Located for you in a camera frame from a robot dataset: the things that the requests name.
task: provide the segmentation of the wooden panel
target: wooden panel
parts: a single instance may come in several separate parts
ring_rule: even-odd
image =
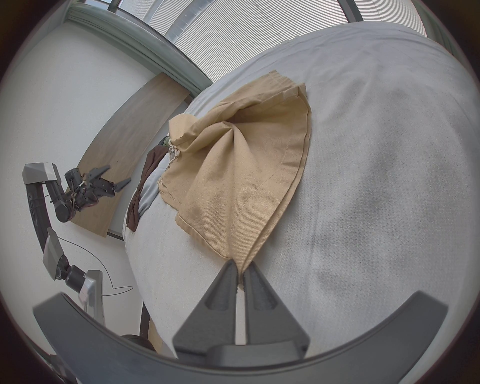
[[[188,94],[164,73],[150,80],[104,125],[80,160],[80,173],[110,164],[105,179],[118,182],[130,177],[150,142]],[[72,222],[105,237],[121,194],[102,197],[96,206],[77,212]]]

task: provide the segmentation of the bed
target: bed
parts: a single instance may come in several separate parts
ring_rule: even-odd
[[[272,70],[306,84],[312,137],[295,196],[255,262],[310,335],[307,356],[360,336],[417,290],[448,304],[423,371],[405,380],[418,378],[479,292],[478,89],[437,43],[399,24],[363,22],[261,53],[185,113],[201,117]],[[172,350],[225,262],[175,215],[157,195],[137,231],[123,229],[145,305]],[[240,319],[237,327],[241,339]]]

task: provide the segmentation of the black cable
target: black cable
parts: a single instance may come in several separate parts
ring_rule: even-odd
[[[123,293],[130,292],[130,291],[133,289],[133,287],[130,286],[130,285],[129,285],[129,286],[126,286],[126,287],[116,287],[116,288],[114,288],[114,287],[113,287],[112,278],[110,277],[110,273],[108,273],[107,267],[105,267],[105,265],[102,263],[102,261],[101,261],[98,257],[96,257],[96,256],[95,256],[93,253],[91,253],[88,249],[85,249],[84,247],[82,247],[82,246],[80,246],[80,245],[78,245],[78,244],[75,244],[74,242],[65,240],[65,239],[61,238],[60,236],[58,236],[58,238],[59,238],[60,240],[66,241],[67,243],[70,243],[70,244],[76,245],[76,246],[79,247],[79,248],[82,248],[84,251],[87,251],[89,254],[91,254],[93,257],[95,257],[98,261],[100,261],[100,264],[103,265],[103,267],[105,268],[105,272],[107,273],[108,278],[110,279],[110,284],[112,285],[112,289],[113,289],[113,290],[122,289],[122,288],[130,288],[129,290],[124,291],[124,292],[112,293],[111,295],[103,295],[103,294],[102,294],[102,296],[117,296],[117,295],[121,295],[121,294],[123,294]]]

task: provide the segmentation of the brown garment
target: brown garment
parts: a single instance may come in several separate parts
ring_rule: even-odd
[[[305,84],[274,71],[204,117],[170,120],[179,152],[158,181],[177,224],[240,273],[282,217],[300,182],[310,144]]]
[[[140,184],[138,184],[137,192],[135,192],[133,195],[132,201],[130,201],[130,205],[128,206],[127,227],[130,228],[132,232],[137,230],[138,222],[140,221],[138,205],[140,204],[140,194],[142,193],[145,182],[152,172],[158,167],[158,163],[160,163],[167,153],[168,148],[162,145],[157,145],[147,154],[147,160],[145,161],[144,169],[142,171]]]

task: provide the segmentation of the beige fabric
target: beige fabric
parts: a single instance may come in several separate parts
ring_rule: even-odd
[[[158,181],[177,224],[243,273],[272,233],[303,174],[310,142],[305,84],[274,71],[203,118],[170,121],[180,154]]]

